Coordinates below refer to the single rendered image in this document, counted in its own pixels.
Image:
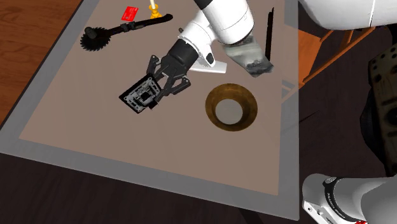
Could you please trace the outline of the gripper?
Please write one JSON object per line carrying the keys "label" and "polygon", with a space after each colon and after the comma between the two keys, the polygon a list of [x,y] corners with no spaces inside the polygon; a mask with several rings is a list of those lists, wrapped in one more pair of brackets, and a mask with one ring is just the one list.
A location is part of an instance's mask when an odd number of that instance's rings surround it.
{"label": "gripper", "polygon": [[[164,75],[168,77],[164,87],[156,90],[153,99],[148,103],[150,109],[153,109],[163,97],[176,95],[191,85],[185,75],[198,57],[194,47],[182,39],[174,43],[161,61],[156,55],[150,57],[146,73],[152,74],[154,78],[163,78]],[[180,79],[181,83],[174,85],[177,79]]]}

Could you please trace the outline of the black square circuit board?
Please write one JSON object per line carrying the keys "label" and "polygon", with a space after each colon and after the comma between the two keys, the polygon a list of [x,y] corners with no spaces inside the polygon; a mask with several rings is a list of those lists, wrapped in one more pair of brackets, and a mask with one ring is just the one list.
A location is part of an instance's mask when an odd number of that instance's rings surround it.
{"label": "black square circuit board", "polygon": [[155,99],[161,91],[162,88],[153,75],[148,73],[128,90],[124,91],[119,96],[119,99],[139,114],[146,108],[153,109],[158,104]]}

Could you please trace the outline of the brown bowl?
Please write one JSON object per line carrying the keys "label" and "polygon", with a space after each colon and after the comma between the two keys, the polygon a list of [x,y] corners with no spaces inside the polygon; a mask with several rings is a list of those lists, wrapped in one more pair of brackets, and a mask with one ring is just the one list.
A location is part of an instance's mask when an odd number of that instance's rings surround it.
{"label": "brown bowl", "polygon": [[[226,124],[217,117],[216,106],[225,99],[234,100],[240,104],[242,117],[237,123]],[[237,132],[248,128],[255,121],[258,105],[254,95],[247,88],[234,83],[225,83],[209,92],[205,100],[205,112],[210,121],[218,128]]]}

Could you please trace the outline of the yellow candlestick with white candle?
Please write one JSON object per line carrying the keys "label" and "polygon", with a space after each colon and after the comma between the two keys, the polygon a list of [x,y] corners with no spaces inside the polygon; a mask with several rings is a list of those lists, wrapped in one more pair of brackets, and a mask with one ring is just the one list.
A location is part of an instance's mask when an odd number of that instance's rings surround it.
{"label": "yellow candlestick with white candle", "polygon": [[161,14],[159,13],[159,11],[158,11],[158,5],[157,5],[157,3],[155,2],[155,0],[150,0],[149,9],[150,9],[150,11],[151,11],[150,19],[162,17],[162,15],[161,15]]}

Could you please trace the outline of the red card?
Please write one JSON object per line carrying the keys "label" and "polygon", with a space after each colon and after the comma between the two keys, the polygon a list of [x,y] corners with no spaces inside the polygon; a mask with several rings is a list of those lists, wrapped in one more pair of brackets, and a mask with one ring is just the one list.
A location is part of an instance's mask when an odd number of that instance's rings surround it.
{"label": "red card", "polygon": [[123,21],[133,21],[136,13],[138,12],[139,8],[128,6],[126,7],[125,11],[123,12],[123,15],[121,17],[121,20]]}

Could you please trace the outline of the grey-edged table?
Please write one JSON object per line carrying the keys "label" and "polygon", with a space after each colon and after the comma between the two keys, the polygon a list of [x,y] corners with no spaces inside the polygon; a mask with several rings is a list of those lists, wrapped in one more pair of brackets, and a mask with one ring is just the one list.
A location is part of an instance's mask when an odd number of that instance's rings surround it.
{"label": "grey-edged table", "polygon": [[[297,220],[300,212],[297,0],[249,0],[256,37],[265,43],[274,14],[274,71],[257,78],[230,61],[225,74],[190,72],[190,88],[133,112],[120,94],[145,75],[151,55],[165,55],[196,14],[193,0],[158,0],[173,19],[115,36],[98,52],[80,47],[86,26],[120,23],[126,6],[144,1],[83,0],[0,128],[0,152],[221,204]],[[247,88],[258,115],[248,128],[217,128],[205,112],[210,91]]]}

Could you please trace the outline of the black toothed wheel cutter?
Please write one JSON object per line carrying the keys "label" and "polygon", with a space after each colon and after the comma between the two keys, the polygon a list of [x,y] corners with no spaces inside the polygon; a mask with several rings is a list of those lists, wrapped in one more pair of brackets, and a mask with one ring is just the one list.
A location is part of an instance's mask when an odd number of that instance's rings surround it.
{"label": "black toothed wheel cutter", "polygon": [[109,44],[111,37],[114,35],[135,31],[150,25],[165,23],[172,19],[173,16],[168,13],[159,18],[127,22],[111,29],[86,27],[80,39],[80,46],[89,52],[99,51]]}

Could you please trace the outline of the grey translucent cup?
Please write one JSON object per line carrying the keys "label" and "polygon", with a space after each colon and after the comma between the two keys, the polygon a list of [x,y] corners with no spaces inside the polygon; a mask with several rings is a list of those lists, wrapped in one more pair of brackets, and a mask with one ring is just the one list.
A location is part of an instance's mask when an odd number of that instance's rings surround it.
{"label": "grey translucent cup", "polygon": [[226,55],[244,68],[252,77],[271,73],[274,65],[265,56],[253,33],[232,45],[223,45]]}

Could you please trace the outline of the black pen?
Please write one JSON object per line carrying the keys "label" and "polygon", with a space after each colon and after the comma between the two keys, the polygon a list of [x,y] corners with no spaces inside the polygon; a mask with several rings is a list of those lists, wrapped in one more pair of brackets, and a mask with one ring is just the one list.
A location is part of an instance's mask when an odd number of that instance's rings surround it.
{"label": "black pen", "polygon": [[272,8],[272,10],[268,13],[268,20],[267,20],[265,56],[266,58],[268,58],[268,60],[270,60],[271,58],[273,24],[274,24],[274,8]]}

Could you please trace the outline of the orange wooden chair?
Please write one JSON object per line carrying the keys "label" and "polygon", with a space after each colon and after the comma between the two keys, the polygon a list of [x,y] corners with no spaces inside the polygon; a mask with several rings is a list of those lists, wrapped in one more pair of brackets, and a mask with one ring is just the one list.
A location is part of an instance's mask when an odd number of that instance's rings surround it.
{"label": "orange wooden chair", "polygon": [[322,43],[333,33],[329,30],[323,37],[318,37],[313,34],[309,34],[305,31],[298,31],[298,60],[299,60],[299,77],[298,86],[302,88],[309,80],[318,75],[321,71],[326,69],[329,65],[334,63],[343,54],[348,52],[352,47],[358,44],[361,40],[367,37],[371,32],[375,30],[375,27],[369,27],[363,29],[354,39],[352,35],[354,30],[344,31],[344,37],[340,42],[339,49],[337,52],[328,59],[321,66],[316,68],[313,72],[312,66],[316,60]]}

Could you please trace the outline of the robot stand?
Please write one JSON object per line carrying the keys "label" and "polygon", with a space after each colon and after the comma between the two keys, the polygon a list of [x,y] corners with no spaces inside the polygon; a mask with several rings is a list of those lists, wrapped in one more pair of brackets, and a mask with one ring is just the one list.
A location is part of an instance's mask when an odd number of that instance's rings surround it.
{"label": "robot stand", "polygon": [[368,63],[370,91],[360,116],[366,145],[384,164],[387,176],[397,174],[397,43]]}

